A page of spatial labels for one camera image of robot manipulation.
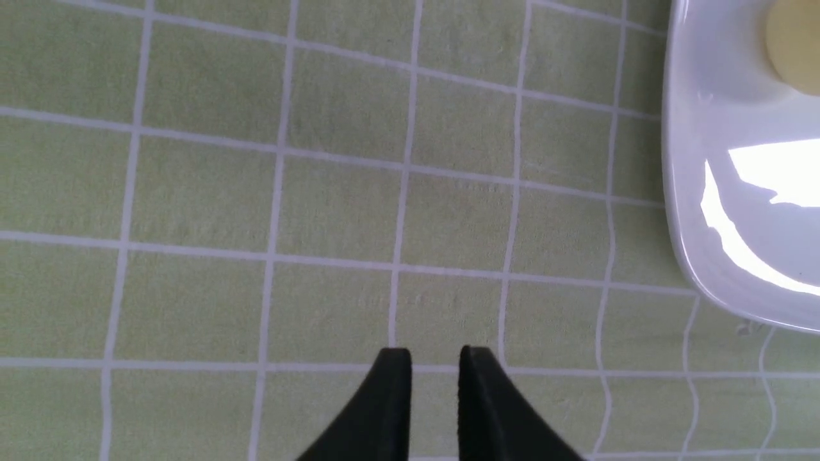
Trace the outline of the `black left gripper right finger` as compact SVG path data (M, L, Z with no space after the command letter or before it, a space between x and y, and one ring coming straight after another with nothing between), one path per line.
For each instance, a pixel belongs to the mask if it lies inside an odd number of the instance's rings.
M580 460L545 423L485 347L459 356L460 460Z

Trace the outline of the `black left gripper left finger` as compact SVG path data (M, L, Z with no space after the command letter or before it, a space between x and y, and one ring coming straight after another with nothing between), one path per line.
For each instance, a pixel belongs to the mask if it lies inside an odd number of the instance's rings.
M412 356L381 348L357 391L299 460L407 460Z

